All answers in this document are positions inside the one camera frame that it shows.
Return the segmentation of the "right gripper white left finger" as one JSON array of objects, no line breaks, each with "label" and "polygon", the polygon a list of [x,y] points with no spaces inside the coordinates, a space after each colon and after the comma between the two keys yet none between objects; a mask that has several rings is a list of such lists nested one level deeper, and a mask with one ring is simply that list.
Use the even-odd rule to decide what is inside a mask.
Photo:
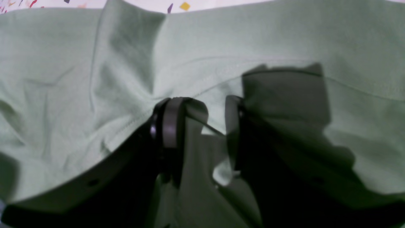
[{"label": "right gripper white left finger", "polygon": [[103,161],[43,194],[5,206],[2,228],[131,228],[158,176],[181,183],[188,97],[165,98]]}]

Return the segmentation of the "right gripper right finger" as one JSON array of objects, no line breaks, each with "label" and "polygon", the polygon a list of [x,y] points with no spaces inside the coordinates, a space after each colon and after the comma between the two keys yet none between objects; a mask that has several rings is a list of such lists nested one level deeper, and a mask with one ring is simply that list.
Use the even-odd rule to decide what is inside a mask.
[{"label": "right gripper right finger", "polygon": [[265,228],[399,228],[404,201],[372,193],[353,172],[322,165],[312,150],[226,99],[231,177],[247,182]]}]

